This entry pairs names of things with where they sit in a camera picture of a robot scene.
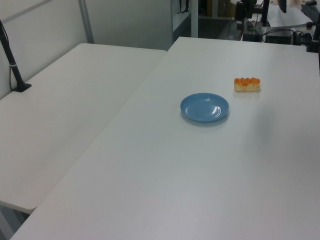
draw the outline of black cable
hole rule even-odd
[[[11,86],[11,66],[9,66],[9,86],[10,86],[10,90],[12,92],[12,86]]]
[[[268,35],[268,34],[273,34],[273,33],[276,33],[276,32],[282,32],[282,31],[291,31],[293,33],[295,33],[295,31],[291,30],[291,29],[274,29],[274,30],[270,30],[270,31],[267,31],[266,33],[262,34],[261,36],[265,36],[265,35]]]
[[[259,17],[259,10],[260,10],[260,8],[261,8],[261,6],[264,4],[264,0],[262,1],[262,3],[260,4],[260,6],[259,6],[259,8],[258,8],[258,14],[256,15],[256,20],[255,20],[255,24],[254,24],[254,31],[256,31],[256,25],[257,25],[257,22],[258,22],[258,17]]]
[[[239,35],[239,41],[241,41],[241,37],[244,34],[245,24],[247,24],[247,23],[245,23],[245,20],[243,19],[242,23],[241,23],[241,32],[240,32],[240,35]]]
[[[7,34],[7,32],[6,32],[6,29],[5,29],[4,25],[2,24],[1,20],[0,20],[0,25],[1,25],[1,28],[3,29],[3,31],[4,31],[5,38],[6,38],[6,40],[8,41],[8,44],[9,44],[9,37],[8,37],[8,34]]]
[[[8,34],[7,34],[7,32],[6,32],[6,29],[5,29],[4,25],[2,24],[1,20],[0,20],[0,25],[1,25],[1,28],[3,29],[3,31],[4,31],[5,38],[6,38],[7,42],[8,42],[8,44],[9,44],[9,37],[8,37]],[[10,86],[10,90],[11,90],[11,92],[12,92],[12,86],[11,86],[11,66],[9,66],[9,86]]]

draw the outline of floor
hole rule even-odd
[[[181,37],[191,37],[191,25],[187,24]],[[238,40],[240,30],[237,30],[237,21],[206,19],[198,20],[198,37],[202,39]]]

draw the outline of tabletop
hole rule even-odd
[[[80,44],[0,101],[0,204],[31,213],[165,51]]]
[[[225,119],[181,114],[201,92]],[[179,38],[12,240],[318,239],[319,103],[305,47]]]

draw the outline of white wall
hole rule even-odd
[[[171,8],[172,8],[172,26],[174,31],[191,14],[191,11],[177,14],[180,11],[179,0],[172,0]],[[181,11],[183,12],[185,9],[186,9],[186,0],[181,0]]]
[[[87,42],[78,0],[52,0],[5,23],[4,28],[24,81]],[[0,46],[0,99],[9,92],[9,63]]]
[[[94,42],[168,50],[173,44],[171,0],[87,0]]]

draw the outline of blue plate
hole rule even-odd
[[[229,103],[223,97],[212,93],[196,93],[182,100],[180,109],[191,120],[209,123],[224,118]]]

